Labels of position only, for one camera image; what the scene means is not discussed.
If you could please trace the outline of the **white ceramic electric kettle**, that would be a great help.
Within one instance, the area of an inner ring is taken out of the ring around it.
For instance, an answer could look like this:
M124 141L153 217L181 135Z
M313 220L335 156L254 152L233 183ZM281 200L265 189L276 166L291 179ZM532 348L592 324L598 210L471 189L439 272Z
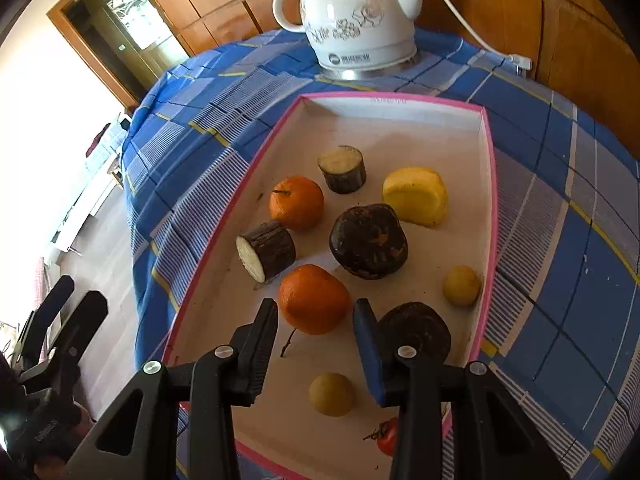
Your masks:
M276 22L304 34L320 72L355 81L400 72L416 62L414 22L423 0L272 0Z

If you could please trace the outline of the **dark round fruit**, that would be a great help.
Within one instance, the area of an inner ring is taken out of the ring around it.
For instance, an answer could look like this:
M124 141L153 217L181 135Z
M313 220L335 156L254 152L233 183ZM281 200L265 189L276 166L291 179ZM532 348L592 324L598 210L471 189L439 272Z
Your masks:
M446 361L451 349L447 324L433 308L420 301L394 307L378 321L378 330L394 351L408 346L437 364Z

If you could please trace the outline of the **small tan round fruit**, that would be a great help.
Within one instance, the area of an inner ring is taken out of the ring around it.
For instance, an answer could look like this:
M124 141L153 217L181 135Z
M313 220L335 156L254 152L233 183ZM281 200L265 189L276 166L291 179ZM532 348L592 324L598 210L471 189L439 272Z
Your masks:
M480 294L482 282L469 266L455 266L442 282L442 293L455 307L465 308L474 304Z
M338 373L324 373L312 381L308 390L311 406L320 414L343 417L356 405L352 382Z

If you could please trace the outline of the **dark cut log piece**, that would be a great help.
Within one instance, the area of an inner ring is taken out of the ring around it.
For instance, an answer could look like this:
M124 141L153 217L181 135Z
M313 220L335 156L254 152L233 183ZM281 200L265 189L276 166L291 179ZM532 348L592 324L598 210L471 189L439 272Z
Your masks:
M264 284L296 261L293 237L277 220L269 220L235 239L236 252L252 279Z

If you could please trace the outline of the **large orange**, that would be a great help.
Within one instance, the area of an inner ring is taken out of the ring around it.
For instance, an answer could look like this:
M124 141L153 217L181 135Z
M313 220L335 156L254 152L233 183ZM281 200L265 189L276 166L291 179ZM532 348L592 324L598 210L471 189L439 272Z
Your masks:
M278 306L293 328L319 336L341 324L352 308L352 298L331 273L314 264L303 264L283 278Z

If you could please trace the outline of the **orange with stem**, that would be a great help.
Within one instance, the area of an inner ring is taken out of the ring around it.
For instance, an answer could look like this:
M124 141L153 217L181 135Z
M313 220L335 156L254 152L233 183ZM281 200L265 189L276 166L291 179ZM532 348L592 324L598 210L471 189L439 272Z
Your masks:
M322 219L324 196L320 186L303 176L293 176L278 182L269 195L269 214L285 229L302 232L316 226Z

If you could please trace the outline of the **dark oblong fruit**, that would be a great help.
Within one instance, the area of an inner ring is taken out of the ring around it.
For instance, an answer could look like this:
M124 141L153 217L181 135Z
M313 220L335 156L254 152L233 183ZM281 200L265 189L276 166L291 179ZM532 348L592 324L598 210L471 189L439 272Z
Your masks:
M363 280L380 280L407 261L408 240L391 206L372 204L346 209L329 236L335 260Z

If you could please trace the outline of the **wooden framed doorway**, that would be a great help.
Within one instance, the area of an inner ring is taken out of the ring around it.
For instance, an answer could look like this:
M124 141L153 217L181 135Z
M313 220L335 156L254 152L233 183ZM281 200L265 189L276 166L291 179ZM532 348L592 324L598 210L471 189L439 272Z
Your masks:
M189 57L152 0L60 0L48 18L127 110Z

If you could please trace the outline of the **blue plaid tablecloth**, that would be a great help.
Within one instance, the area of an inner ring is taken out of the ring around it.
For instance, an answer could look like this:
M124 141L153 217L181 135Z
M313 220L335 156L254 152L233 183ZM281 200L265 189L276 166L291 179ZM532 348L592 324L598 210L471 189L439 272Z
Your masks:
M604 479L639 451L639 164L614 134L500 56L419 30L420 62L366 82L487 110L499 239L480 357L568 474ZM168 70L122 148L139 326L159 359L205 246L296 96L330 92L307 40L266 32Z

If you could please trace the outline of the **pink-rimmed white tray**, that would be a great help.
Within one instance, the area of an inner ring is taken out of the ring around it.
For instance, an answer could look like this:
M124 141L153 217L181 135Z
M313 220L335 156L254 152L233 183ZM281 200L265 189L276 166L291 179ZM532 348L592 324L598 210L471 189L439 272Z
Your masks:
M281 279L253 280L236 239L268 220L278 182L320 181L320 158L342 146L360 151L366 182L349 194L326 191L320 222L293 235L296 264L332 274L379 316L427 304L450 331L448 363L478 356L498 223L487 113L415 94L326 92L297 98L256 153L192 278L167 364L224 344L262 300L277 298ZM233 412L239 451L287 479L386 478L390 460L364 435L389 417L368 393L349 318L316 336L280 318L264 391Z

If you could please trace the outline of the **pale-topped cut log piece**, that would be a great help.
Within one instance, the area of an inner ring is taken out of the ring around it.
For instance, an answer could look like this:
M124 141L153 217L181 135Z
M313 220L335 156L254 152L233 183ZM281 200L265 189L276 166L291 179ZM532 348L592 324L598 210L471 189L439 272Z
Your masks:
M318 157L318 167L328 188L337 194L358 191L367 182L363 154L349 145L339 145Z

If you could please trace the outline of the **small red tomato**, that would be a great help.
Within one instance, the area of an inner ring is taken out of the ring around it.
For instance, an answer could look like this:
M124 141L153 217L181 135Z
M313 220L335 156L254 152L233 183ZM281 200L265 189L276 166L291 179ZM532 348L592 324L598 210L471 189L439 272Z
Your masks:
M378 450L386 456L393 457L396 450L396 441L399 428L399 418L394 416L381 422L374 431L365 436L363 440L373 441Z

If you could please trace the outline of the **yellow apple-like fruit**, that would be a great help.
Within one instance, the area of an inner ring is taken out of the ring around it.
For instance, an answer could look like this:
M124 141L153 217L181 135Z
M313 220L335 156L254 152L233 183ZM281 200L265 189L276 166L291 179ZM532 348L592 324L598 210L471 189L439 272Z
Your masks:
M402 221L438 228L447 218L449 197L440 174L425 167L405 167L389 174L382 186L383 202Z

